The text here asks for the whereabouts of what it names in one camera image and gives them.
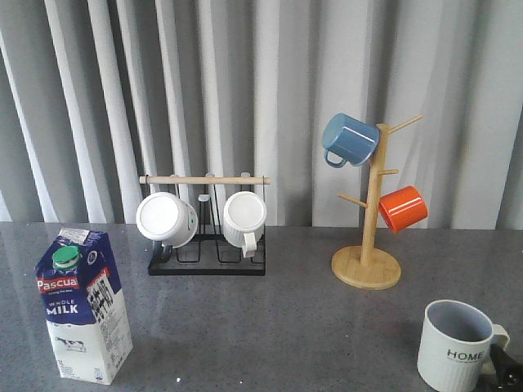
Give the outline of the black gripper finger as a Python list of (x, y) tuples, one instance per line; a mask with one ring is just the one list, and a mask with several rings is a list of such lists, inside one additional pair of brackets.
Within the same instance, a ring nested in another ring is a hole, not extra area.
[(499, 388), (522, 387), (522, 364), (510, 357), (498, 344), (490, 346), (490, 357), (494, 365)]

